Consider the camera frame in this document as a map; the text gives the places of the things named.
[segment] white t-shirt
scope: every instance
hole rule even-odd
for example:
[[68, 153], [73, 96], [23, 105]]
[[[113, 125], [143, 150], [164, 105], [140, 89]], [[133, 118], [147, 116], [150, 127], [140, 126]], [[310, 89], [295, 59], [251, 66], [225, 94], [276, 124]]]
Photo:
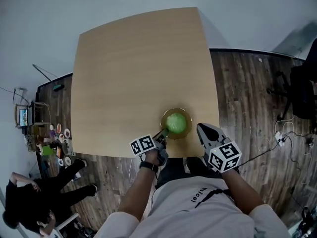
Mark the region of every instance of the white t-shirt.
[[112, 213], [95, 238], [288, 238], [285, 225], [268, 205], [243, 214], [224, 193], [201, 202], [215, 189], [228, 189], [222, 179], [192, 177], [173, 180], [153, 195], [148, 217]]

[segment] person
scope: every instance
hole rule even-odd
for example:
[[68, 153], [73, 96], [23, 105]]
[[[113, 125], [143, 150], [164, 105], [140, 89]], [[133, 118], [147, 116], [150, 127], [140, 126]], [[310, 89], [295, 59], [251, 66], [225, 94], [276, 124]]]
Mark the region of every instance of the person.
[[118, 211], [109, 215], [95, 238], [290, 237], [271, 207], [234, 169], [216, 174], [197, 157], [186, 160], [190, 174], [182, 158], [167, 160], [152, 209], [142, 220], [159, 164], [157, 151], [147, 152], [145, 162]]
[[[87, 196], [96, 196], [97, 187], [85, 186], [67, 193], [59, 193], [75, 174], [87, 166], [87, 162], [77, 159], [56, 177], [46, 180], [31, 180], [12, 173], [5, 192], [5, 212], [2, 217], [7, 226], [16, 229], [21, 223], [26, 229], [42, 236], [49, 236], [56, 220], [63, 219], [64, 210]], [[17, 187], [17, 182], [28, 183]]]

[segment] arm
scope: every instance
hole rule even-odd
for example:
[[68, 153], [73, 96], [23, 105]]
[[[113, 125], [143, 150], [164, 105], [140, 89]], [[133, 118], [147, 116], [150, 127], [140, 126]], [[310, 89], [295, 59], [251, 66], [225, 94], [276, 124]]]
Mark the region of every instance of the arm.
[[234, 169], [222, 173], [222, 178], [226, 182], [236, 206], [244, 214], [248, 215], [254, 208], [264, 204], [260, 195]]
[[16, 186], [16, 183], [18, 181], [20, 182], [24, 182], [24, 183], [31, 183], [33, 188], [36, 190], [36, 191], [41, 191], [40, 187], [37, 185], [36, 182], [34, 182], [32, 179], [30, 178], [27, 178], [23, 175], [20, 175], [20, 174], [17, 174], [15, 172], [12, 172], [11, 176], [10, 176], [10, 181]]
[[[149, 151], [145, 155], [145, 161], [158, 166], [157, 156], [156, 150]], [[140, 221], [149, 200], [154, 176], [154, 171], [144, 167], [140, 168], [137, 177], [119, 205], [118, 212], [133, 215]]]
[[53, 231], [55, 227], [56, 219], [52, 211], [50, 211], [50, 218], [51, 218], [51, 221], [49, 222], [49, 224], [45, 228], [40, 228], [40, 234], [43, 236], [50, 236], [51, 232]]

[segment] power strip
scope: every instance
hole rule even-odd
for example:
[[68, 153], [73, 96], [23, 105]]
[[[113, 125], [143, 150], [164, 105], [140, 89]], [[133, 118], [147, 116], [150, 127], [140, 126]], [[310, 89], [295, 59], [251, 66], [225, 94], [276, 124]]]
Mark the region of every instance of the power strip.
[[285, 145], [285, 143], [284, 142], [282, 142], [282, 135], [281, 135], [281, 133], [278, 131], [276, 134], [275, 134], [275, 139], [276, 139], [276, 141], [278, 142], [278, 145], [279, 146], [284, 146]]

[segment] green fruit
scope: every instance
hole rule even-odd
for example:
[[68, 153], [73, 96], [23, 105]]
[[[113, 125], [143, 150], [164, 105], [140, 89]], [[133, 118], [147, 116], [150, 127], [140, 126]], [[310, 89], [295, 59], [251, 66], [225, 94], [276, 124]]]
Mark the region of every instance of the green fruit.
[[186, 129], [186, 119], [180, 113], [174, 113], [166, 119], [166, 127], [170, 132], [180, 134]]

